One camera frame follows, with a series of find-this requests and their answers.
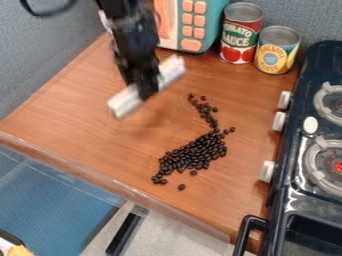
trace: pile of coffee beans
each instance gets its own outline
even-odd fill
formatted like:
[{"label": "pile of coffee beans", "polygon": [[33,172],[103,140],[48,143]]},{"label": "pile of coffee beans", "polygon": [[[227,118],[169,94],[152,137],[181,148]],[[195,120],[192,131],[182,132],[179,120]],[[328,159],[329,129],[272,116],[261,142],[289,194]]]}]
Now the pile of coffee beans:
[{"label": "pile of coffee beans", "polygon": [[[166,152],[159,159],[159,172],[152,177],[154,184],[167,184],[167,179],[164,177],[171,175],[175,170],[179,173],[190,170],[190,175],[196,176],[198,171],[208,169],[211,161],[225,157],[227,154],[228,148],[223,139],[229,133],[234,132],[235,128],[224,129],[221,133],[218,120],[213,116],[213,113],[219,110],[210,106],[205,96],[195,97],[189,94],[188,100],[212,130],[172,152]],[[178,189],[184,190],[185,185],[179,185]]]}]

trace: can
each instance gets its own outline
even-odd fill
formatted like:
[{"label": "can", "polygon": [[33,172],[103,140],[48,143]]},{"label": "can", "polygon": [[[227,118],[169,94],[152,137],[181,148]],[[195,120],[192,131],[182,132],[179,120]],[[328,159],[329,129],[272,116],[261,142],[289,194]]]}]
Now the can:
[{"label": "can", "polygon": [[268,74],[284,74],[295,61],[300,35],[292,28],[270,26],[260,33],[254,64]]},{"label": "can", "polygon": [[224,10],[220,57],[230,63],[243,64],[254,59],[264,15],[251,3],[234,3]]}]

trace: gray wall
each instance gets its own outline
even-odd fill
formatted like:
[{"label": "gray wall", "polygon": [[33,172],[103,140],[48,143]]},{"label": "gray wall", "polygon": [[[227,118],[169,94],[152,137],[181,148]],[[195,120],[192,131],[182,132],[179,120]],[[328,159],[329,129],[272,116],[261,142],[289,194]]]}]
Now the gray wall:
[{"label": "gray wall", "polygon": [[19,0],[0,0],[0,10],[1,120],[94,41],[102,27],[93,0],[79,0],[72,10],[48,19],[30,16]]},{"label": "gray wall", "polygon": [[342,40],[341,0],[247,0],[260,6],[266,26],[285,25],[302,36],[302,46],[325,39]]}]

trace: red burner light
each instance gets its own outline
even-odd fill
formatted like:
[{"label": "red burner light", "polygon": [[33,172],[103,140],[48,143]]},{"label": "red burner light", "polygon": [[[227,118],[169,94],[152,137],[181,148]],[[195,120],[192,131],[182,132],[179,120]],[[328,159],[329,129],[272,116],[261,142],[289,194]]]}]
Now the red burner light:
[{"label": "red burner light", "polygon": [[342,161],[336,162],[335,168],[336,168],[336,170],[338,170],[339,172],[342,172]]}]

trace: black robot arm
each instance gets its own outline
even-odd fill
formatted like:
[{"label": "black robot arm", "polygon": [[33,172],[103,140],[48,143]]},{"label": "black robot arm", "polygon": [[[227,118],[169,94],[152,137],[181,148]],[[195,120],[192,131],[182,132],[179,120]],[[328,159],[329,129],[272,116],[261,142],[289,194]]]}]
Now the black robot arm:
[{"label": "black robot arm", "polygon": [[[69,0],[54,10],[36,11],[30,0],[20,0],[33,16],[51,17],[71,8]],[[95,0],[104,13],[113,34],[115,62],[127,85],[135,84],[139,97],[146,100],[158,92],[159,61],[155,48],[159,43],[155,14],[150,0]]]}]

